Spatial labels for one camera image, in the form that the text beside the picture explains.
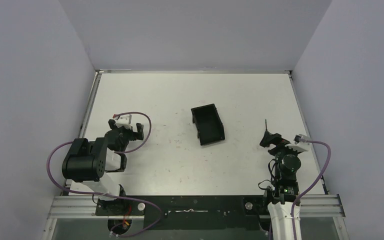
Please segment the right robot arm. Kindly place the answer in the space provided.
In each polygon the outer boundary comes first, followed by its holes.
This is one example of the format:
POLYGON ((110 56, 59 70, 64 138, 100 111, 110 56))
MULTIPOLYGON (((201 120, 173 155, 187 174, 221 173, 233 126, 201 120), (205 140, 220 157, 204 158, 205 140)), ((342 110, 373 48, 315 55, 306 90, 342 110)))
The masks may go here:
POLYGON ((300 240, 300 194, 297 171, 302 166, 299 151, 279 133, 264 131, 260 146, 274 147, 267 152, 273 156, 268 163, 271 186, 265 188, 263 206, 268 210, 274 240, 300 240))

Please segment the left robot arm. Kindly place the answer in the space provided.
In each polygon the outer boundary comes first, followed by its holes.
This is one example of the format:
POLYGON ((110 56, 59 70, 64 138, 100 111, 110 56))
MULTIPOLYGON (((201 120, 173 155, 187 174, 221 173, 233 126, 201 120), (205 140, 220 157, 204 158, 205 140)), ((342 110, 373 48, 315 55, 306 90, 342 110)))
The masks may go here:
POLYGON ((124 151, 132 141, 144 140, 144 126, 132 126, 130 117, 110 119, 110 130, 94 141, 76 138, 62 163, 62 174, 66 179, 101 193, 97 201, 97 212, 110 216, 125 215, 131 202, 125 200, 124 188, 115 183, 110 173, 123 172, 127 167, 124 151))

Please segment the black plastic bin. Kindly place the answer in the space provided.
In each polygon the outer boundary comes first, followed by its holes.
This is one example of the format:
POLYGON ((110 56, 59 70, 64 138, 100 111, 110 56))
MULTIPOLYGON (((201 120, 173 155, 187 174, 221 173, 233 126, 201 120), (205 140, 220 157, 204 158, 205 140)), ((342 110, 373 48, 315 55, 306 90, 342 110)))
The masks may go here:
POLYGON ((201 146, 224 141, 226 139, 224 125, 214 103, 191 109, 192 123, 197 130, 197 138, 201 146))

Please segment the aluminium front rail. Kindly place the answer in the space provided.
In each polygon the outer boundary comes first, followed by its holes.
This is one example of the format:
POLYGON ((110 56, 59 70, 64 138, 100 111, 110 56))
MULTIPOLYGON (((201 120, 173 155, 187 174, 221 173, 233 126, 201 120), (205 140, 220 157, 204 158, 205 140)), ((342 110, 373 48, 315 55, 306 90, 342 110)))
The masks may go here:
MULTIPOLYGON (((219 213, 223 216, 259 214, 268 219, 270 214, 264 207, 264 198, 257 195, 204 195, 204 196, 144 196, 143 199, 156 204, 164 216, 171 213, 219 213)), ((97 198, 86 195, 56 196, 50 207, 50 219, 143 219, 146 213, 157 212, 146 203, 131 202, 128 213, 108 215, 98 213, 97 198)), ((344 217, 345 211, 338 195, 306 195, 300 200, 299 215, 302 218, 344 217)))

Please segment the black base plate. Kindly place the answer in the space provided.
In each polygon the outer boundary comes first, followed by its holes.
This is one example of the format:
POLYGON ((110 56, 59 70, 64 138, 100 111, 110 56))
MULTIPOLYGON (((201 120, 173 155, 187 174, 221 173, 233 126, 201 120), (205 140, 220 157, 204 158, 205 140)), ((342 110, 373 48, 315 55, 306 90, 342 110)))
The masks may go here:
POLYGON ((124 234, 134 218, 151 230, 268 230, 269 204, 279 198, 263 195, 154 195, 130 200, 98 200, 95 215, 109 217, 109 229, 124 234))

